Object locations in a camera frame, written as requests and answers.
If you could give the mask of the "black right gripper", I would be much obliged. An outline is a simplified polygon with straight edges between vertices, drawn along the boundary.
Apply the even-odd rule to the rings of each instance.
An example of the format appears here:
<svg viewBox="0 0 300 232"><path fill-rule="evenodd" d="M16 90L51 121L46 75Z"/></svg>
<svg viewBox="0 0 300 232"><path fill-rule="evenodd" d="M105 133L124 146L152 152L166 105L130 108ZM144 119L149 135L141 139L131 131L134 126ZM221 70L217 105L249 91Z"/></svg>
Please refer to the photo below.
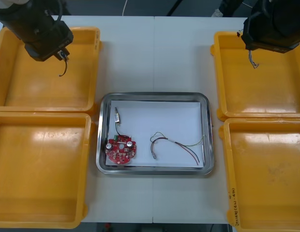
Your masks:
<svg viewBox="0 0 300 232"><path fill-rule="evenodd" d="M241 39L245 49L286 53L300 44L300 20L247 18Z"/></svg>

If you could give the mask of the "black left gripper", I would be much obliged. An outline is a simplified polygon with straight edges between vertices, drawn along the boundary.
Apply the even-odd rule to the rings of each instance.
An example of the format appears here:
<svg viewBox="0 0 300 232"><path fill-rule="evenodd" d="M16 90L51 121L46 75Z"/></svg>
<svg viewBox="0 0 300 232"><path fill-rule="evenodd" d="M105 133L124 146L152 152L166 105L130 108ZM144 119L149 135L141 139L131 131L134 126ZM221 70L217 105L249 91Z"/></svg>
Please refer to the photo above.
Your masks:
<svg viewBox="0 0 300 232"><path fill-rule="evenodd" d="M58 60L68 58L66 47L73 42L74 36L68 26L60 21L48 34L35 42L25 43L25 50L35 61L46 61L52 56Z"/></svg>

